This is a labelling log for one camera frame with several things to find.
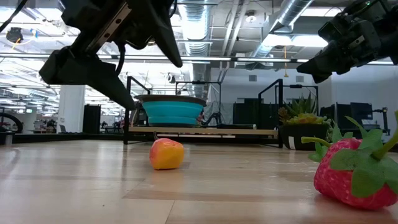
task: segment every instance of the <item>ceiling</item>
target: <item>ceiling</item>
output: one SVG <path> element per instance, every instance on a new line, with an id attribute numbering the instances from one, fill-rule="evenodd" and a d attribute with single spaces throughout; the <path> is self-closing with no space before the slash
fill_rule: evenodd
<path id="1" fill-rule="evenodd" d="M 180 4 L 183 4 L 184 2 L 189 2 L 189 0 L 179 0 L 179 2 Z M 209 6 L 211 7 L 210 30 L 208 31 L 208 39 L 205 42 L 211 45 L 209 56 L 220 56 L 224 38 L 226 36 L 226 27 L 231 8 L 233 6 L 233 1 L 216 0 L 210 2 L 215 3 L 215 5 Z M 271 15 L 273 12 L 277 12 L 281 2 L 282 1 L 275 0 L 274 8 L 272 8 L 272 1 L 253 0 L 249 2 L 247 10 L 254 10 L 256 20 L 254 22 L 247 22 L 243 20 L 238 33 L 238 40 L 233 46 L 233 55 L 249 55 L 259 46 L 259 44 L 262 42 L 262 27 L 266 21 L 266 17 Z M 312 5 L 302 14 L 303 17 L 301 18 L 303 18 L 303 21 L 299 22 L 301 18 L 297 21 L 297 27 L 303 27 L 302 30 L 308 29 L 308 21 L 306 21 L 306 18 L 308 17 L 311 17 L 311 21 L 318 21 L 318 23 L 327 21 L 332 16 L 340 12 L 342 8 L 349 4 L 349 2 L 350 1 L 315 0 Z M 14 8 L 12 7 L 1 6 L 0 23 L 8 19 L 13 11 Z M 51 54 L 54 50 L 71 45 L 76 36 L 79 34 L 79 30 L 72 27 L 67 27 L 60 18 L 61 14 L 62 12 L 56 8 L 38 8 L 36 10 L 24 9 L 23 12 L 19 13 L 14 18 L 12 23 L 4 30 L 4 32 L 0 34 L 0 54 Z M 183 38 L 182 20 L 178 14 L 178 11 L 172 17 L 172 25 L 180 53 L 182 55 L 186 55 L 187 53 L 185 44 L 188 40 Z M 6 32 L 10 30 L 11 27 L 22 28 L 24 40 L 21 44 L 13 44 L 6 39 Z M 299 33 L 300 30 L 296 30 L 295 28 L 294 34 Z M 285 49 L 273 48 L 271 50 L 271 54 L 274 57 L 286 56 L 287 58 L 311 58 L 321 49 L 321 47 L 306 47 L 305 44 L 307 43 L 299 46 L 289 45 L 286 46 Z M 98 53 L 101 55 L 119 54 L 118 48 L 114 43 L 105 44 Z M 163 55 L 156 45 L 148 46 L 141 51 L 127 46 L 126 54 Z M 16 98 L 27 98 L 29 96 L 30 99 L 45 99 L 48 103 L 53 105 L 53 109 L 47 110 L 46 107 L 44 107 L 43 110 L 40 110 L 41 113 L 56 113 L 60 86 L 52 86 L 51 88 L 47 88 L 47 84 L 41 80 L 40 76 L 38 75 L 38 71 L 44 62 L 45 60 L 43 59 L 0 58 L 0 93 L 2 94 L 2 99 L 0 99 L 2 101 L 0 101 L 0 104 L 3 106 L 26 105 L 28 102 L 27 100 L 21 101 L 16 100 Z M 133 76 L 146 87 L 153 89 L 154 94 L 174 94 L 175 85 L 169 83 L 167 77 L 172 75 L 176 78 L 176 80 L 192 81 L 193 65 L 191 63 L 185 63 L 182 68 L 176 68 L 171 63 L 143 63 L 128 60 L 124 64 L 120 75 L 120 78 L 123 82 L 126 81 L 127 75 Z M 193 94 L 193 88 L 191 86 L 186 86 L 184 88 L 187 88 L 189 91 L 183 91 L 183 95 Z M 143 90 L 138 85 L 133 83 L 132 94 L 139 95 L 143 93 Z M 87 87 L 86 90 L 86 103 L 102 104 L 103 108 L 119 108 L 119 105 L 109 101 L 107 97 L 104 97 L 101 93 L 93 90 L 90 87 Z"/>

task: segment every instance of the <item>computer monitor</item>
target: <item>computer monitor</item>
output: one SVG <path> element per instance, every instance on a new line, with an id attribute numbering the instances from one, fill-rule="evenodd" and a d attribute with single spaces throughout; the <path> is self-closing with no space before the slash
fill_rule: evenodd
<path id="1" fill-rule="evenodd" d="M 351 103 L 351 114 L 356 121 L 372 120 L 373 109 L 370 103 Z"/>

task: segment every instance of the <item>column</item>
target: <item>column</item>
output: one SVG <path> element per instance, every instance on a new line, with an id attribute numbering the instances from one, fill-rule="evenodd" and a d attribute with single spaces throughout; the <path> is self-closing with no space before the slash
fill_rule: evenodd
<path id="1" fill-rule="evenodd" d="M 85 86 L 63 85 L 60 92 L 57 132 L 61 132 L 60 125 L 65 126 L 66 132 L 82 132 L 84 109 Z"/>
<path id="2" fill-rule="evenodd" d="M 25 114 L 23 114 L 24 120 L 24 134 L 32 134 L 32 130 L 35 129 L 35 121 L 37 119 L 37 107 L 26 107 Z"/>

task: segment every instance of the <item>teal bowl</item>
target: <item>teal bowl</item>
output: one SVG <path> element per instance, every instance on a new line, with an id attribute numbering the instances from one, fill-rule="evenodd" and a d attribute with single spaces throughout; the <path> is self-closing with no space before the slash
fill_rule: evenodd
<path id="1" fill-rule="evenodd" d="M 189 96 L 139 95 L 150 126 L 194 127 L 206 101 Z"/>

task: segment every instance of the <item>floor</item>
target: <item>floor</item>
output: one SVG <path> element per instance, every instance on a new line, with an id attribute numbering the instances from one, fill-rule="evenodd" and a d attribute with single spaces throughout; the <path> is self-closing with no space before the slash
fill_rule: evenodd
<path id="1" fill-rule="evenodd" d="M 0 147 L 0 223 L 398 223 L 398 205 L 365 212 L 318 194 L 307 152 L 191 144 L 181 169 L 154 171 L 150 145 Z"/>

